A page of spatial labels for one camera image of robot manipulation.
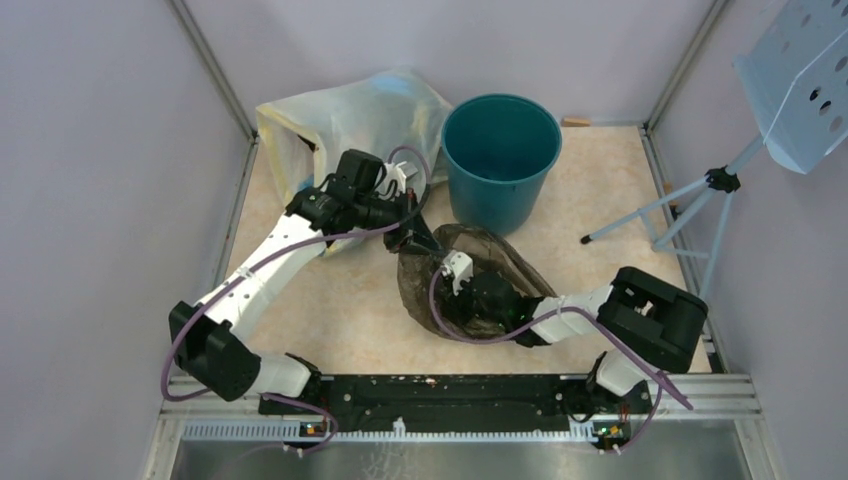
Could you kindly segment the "black plastic trash bag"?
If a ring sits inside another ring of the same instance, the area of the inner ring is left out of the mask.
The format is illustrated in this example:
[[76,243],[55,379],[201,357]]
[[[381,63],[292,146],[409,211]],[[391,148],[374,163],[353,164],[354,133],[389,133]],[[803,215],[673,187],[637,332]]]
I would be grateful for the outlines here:
[[473,276],[493,272],[530,298],[530,320],[538,304],[555,291],[503,237],[485,229],[462,224],[444,224],[433,233],[442,250],[436,254],[400,253],[397,281],[400,297],[409,315],[423,328],[440,337],[454,336],[488,341],[505,335],[471,335],[450,321],[450,280],[443,276],[442,261],[451,250],[468,254],[473,260]]

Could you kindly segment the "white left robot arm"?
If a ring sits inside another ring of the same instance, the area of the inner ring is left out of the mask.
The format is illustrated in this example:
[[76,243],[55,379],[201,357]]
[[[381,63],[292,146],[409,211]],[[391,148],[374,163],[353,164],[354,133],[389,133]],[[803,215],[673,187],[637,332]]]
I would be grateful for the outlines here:
[[321,397],[319,370],[292,354],[263,357],[247,340],[295,275],[340,240],[381,235],[391,253],[437,252],[421,214],[431,186],[432,169],[413,147],[399,146],[387,160],[356,149],[343,152],[336,171],[297,192],[230,277],[200,300],[172,308],[165,364],[224,401],[271,393],[297,413],[314,410]]

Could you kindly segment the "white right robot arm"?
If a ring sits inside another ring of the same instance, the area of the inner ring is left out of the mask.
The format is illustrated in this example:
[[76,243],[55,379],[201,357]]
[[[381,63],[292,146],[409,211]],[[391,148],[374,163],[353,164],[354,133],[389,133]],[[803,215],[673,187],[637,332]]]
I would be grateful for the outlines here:
[[465,316],[491,317],[503,328],[494,342],[547,346],[577,336],[598,333],[614,347],[602,355],[594,378],[586,385],[589,404],[612,412],[641,381],[652,380],[686,409],[687,397],[668,379],[689,371],[708,315],[699,297],[643,270],[621,268],[610,284],[583,294],[557,297],[521,295],[494,272],[474,274],[468,267],[443,266],[435,282],[447,286],[447,297],[436,303],[429,288],[430,309],[437,326],[449,337],[442,317],[453,307]]

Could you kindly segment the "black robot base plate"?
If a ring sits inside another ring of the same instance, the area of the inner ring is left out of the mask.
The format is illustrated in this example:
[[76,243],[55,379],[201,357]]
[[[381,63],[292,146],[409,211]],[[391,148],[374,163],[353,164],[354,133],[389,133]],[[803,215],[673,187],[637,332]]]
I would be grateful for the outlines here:
[[651,409],[645,383],[617,397],[584,374],[336,375],[305,400],[344,433],[386,432],[396,420],[412,433],[565,432]]

